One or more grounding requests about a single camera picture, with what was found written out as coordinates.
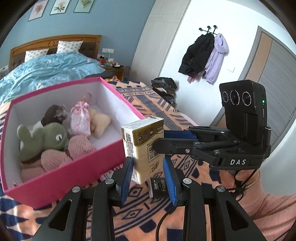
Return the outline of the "right hand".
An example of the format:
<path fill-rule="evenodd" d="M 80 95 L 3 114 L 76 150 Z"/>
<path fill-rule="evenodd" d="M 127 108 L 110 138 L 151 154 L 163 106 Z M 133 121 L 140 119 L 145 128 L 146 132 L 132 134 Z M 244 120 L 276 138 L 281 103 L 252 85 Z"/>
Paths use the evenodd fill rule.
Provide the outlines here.
<path fill-rule="evenodd" d="M 225 188 L 235 188 L 235 181 L 245 183 L 245 188 L 251 187 L 260 177 L 260 170 L 241 170 L 235 176 L 233 176 L 227 170 L 221 170 L 219 172 L 221 184 Z"/>

